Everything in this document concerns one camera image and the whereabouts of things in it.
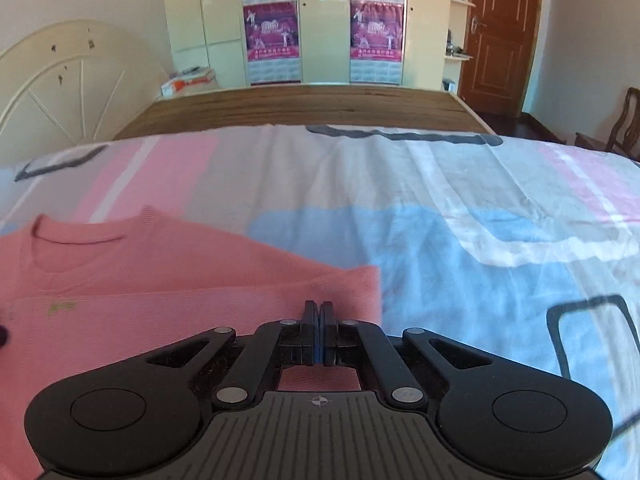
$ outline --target bed sheet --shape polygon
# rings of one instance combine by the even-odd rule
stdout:
[[[422,326],[588,386],[615,428],[597,471],[640,478],[633,162],[356,126],[222,128],[91,149],[2,168],[0,234],[41,212],[101,222],[149,204],[333,266],[377,265],[387,333]]]

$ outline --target wall shelf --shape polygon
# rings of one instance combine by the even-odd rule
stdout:
[[[468,2],[466,0],[451,0],[452,4],[459,4],[459,5],[464,5],[467,7],[475,7],[476,4],[472,3],[472,2]]]
[[[445,56],[444,57],[445,60],[447,61],[469,61],[470,59],[472,59],[471,56]]]

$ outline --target circular pad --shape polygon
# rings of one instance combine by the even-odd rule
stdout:
[[[216,397],[220,402],[226,402],[227,404],[236,404],[238,402],[242,402],[247,398],[248,394],[246,390],[242,388],[236,388],[235,386],[230,386],[228,388],[222,388],[216,394]]]
[[[424,397],[422,392],[417,388],[396,388],[391,393],[391,396],[398,402],[405,404],[411,404],[412,402],[419,402]]]
[[[140,420],[146,402],[134,392],[105,388],[89,392],[71,406],[71,416],[80,426],[94,431],[122,430]]]
[[[580,384],[515,364],[455,375],[437,413],[442,436],[471,463],[498,476],[547,478],[597,460],[612,420]]]
[[[509,392],[494,402],[494,415],[507,428],[523,433],[546,433],[566,420],[564,404],[533,390]]]
[[[185,449],[200,427],[200,404],[173,369],[156,368],[106,367],[41,391],[24,417],[40,461],[67,476],[121,477]]]

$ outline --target wooden door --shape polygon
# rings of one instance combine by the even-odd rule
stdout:
[[[476,112],[518,115],[529,79],[540,0],[470,0],[460,97]]]

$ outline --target blue patch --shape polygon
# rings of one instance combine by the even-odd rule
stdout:
[[[18,224],[14,224],[9,222],[0,228],[0,236],[7,235],[9,233],[13,233],[18,228]]]
[[[499,240],[549,240],[529,219],[512,213],[475,210],[471,214]],[[564,264],[508,268],[482,264],[462,248],[437,211],[421,206],[268,212],[252,222],[247,234],[335,267],[378,266],[383,328],[388,334],[422,326],[555,374],[559,366],[546,328],[546,310],[584,299]],[[590,317],[572,318],[571,327],[562,326],[568,340],[576,324],[578,330],[593,331]],[[590,337],[576,344],[577,348],[567,347],[575,379],[587,381],[617,412],[608,376],[591,384],[594,369],[607,370],[600,341]],[[585,344],[590,348],[588,363],[580,354]],[[625,453],[615,443],[598,470],[615,471],[610,478],[620,478]]]

